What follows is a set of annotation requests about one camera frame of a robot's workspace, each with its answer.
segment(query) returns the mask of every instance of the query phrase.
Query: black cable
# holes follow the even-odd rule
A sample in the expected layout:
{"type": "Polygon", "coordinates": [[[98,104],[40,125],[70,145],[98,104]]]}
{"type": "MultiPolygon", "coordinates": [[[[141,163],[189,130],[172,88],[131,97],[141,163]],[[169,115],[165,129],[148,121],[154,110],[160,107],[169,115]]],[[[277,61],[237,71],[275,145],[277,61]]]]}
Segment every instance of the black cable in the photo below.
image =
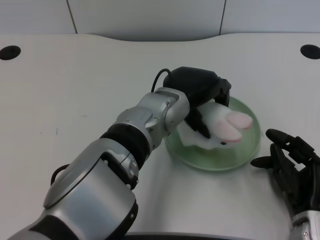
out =
{"type": "Polygon", "coordinates": [[[52,185],[55,182],[56,176],[58,175],[58,173],[60,173],[62,170],[65,170],[68,166],[69,166],[69,164],[63,165],[63,166],[59,167],[57,170],[54,171],[54,173],[52,174],[52,177],[51,177],[50,185],[52,185]]]}
{"type": "Polygon", "coordinates": [[[158,78],[159,78],[160,75],[161,75],[162,73],[164,73],[164,72],[167,72],[167,73],[168,73],[170,80],[172,79],[172,77],[171,77],[171,71],[170,71],[169,69],[167,69],[167,68],[162,69],[162,70],[156,75],[156,77],[155,77],[155,79],[154,79],[154,81],[153,81],[152,88],[151,88],[151,92],[152,92],[152,93],[155,91],[155,87],[156,87],[158,78]]]}

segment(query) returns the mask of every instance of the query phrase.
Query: pink bunny ear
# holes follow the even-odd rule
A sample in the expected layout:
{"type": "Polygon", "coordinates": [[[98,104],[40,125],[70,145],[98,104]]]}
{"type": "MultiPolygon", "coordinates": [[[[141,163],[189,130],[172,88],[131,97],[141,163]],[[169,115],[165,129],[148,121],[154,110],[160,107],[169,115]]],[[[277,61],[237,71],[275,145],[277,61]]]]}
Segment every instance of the pink bunny ear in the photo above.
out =
{"type": "Polygon", "coordinates": [[[238,111],[228,113],[226,119],[237,129],[249,129],[253,123],[252,117],[238,111]]]}
{"type": "Polygon", "coordinates": [[[220,120],[214,127],[213,133],[222,142],[236,143],[241,141],[241,133],[226,120],[220,120]]]}

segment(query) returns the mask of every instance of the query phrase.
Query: white table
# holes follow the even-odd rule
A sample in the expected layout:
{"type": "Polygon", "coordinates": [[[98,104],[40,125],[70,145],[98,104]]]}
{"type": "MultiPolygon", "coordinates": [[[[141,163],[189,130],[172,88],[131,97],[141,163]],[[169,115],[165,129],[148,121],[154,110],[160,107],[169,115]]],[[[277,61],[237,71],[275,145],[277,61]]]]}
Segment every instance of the white table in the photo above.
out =
{"type": "MultiPolygon", "coordinates": [[[[300,47],[320,34],[230,34],[190,42],[126,42],[94,35],[0,36],[0,233],[42,212],[53,171],[99,138],[150,91],[162,68],[215,71],[231,95],[275,128],[320,149],[320,60],[300,47]]],[[[160,87],[164,75],[159,80],[160,87]]],[[[259,155],[269,154],[262,139],[259,155]]],[[[216,174],[172,161],[164,142],[140,171],[132,232],[185,232],[285,240],[290,217],[266,171],[216,174]]]]}

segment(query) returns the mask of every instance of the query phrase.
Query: white stuffed animal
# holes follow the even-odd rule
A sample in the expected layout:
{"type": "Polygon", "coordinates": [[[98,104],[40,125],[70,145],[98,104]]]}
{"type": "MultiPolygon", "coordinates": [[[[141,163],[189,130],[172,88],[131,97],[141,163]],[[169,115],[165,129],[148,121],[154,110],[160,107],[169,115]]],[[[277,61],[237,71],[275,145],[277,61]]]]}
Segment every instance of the white stuffed animal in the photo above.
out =
{"type": "Polygon", "coordinates": [[[216,102],[207,102],[199,106],[198,110],[211,137],[204,137],[183,121],[177,126],[177,131],[184,146],[193,145],[206,150],[234,148],[242,140],[242,131],[250,129],[253,123],[249,115],[216,102]]]}

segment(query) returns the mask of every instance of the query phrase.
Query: glass plate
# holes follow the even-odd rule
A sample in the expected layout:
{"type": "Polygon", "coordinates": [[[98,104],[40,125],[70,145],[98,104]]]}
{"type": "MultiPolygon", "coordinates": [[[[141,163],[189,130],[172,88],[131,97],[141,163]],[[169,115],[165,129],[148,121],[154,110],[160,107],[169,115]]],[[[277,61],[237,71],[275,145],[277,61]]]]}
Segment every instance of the glass plate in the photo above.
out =
{"type": "Polygon", "coordinates": [[[207,171],[225,171],[251,161],[260,147],[261,129],[258,119],[244,103],[230,97],[229,108],[253,119],[252,127],[242,132],[242,141],[235,148],[215,148],[206,150],[198,146],[184,146],[177,130],[165,137],[165,145],[170,154],[186,164],[207,171]]]}

